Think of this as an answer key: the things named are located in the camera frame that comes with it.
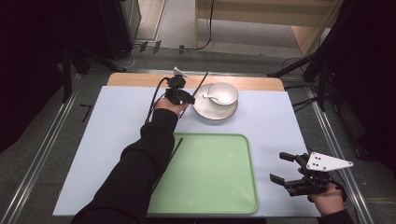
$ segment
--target saucer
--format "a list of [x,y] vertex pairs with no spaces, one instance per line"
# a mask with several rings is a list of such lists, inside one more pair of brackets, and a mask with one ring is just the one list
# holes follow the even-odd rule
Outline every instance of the saucer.
[[195,111],[207,119],[227,119],[230,117],[238,107],[238,101],[232,105],[218,105],[210,98],[204,98],[203,94],[209,91],[212,84],[202,86],[195,93],[195,104],[193,105]]

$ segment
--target black sleeve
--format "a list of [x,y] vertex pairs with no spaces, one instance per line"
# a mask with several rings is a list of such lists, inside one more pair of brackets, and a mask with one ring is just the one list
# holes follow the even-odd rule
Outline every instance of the black sleeve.
[[318,217],[319,224],[354,224],[347,210],[343,210],[326,217]]
[[73,218],[79,223],[144,223],[154,183],[165,171],[175,145],[177,115],[156,109],[141,138],[125,148],[93,200]]

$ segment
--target spoon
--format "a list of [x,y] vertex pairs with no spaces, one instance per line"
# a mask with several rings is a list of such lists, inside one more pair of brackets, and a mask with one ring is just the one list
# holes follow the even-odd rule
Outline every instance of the spoon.
[[222,104],[227,104],[227,103],[228,103],[228,101],[224,101],[224,99],[219,99],[218,97],[213,96],[213,95],[210,95],[210,94],[207,93],[207,92],[204,92],[204,94],[202,94],[202,96],[203,96],[204,98],[216,99],[216,100],[218,100],[219,102],[221,102]]

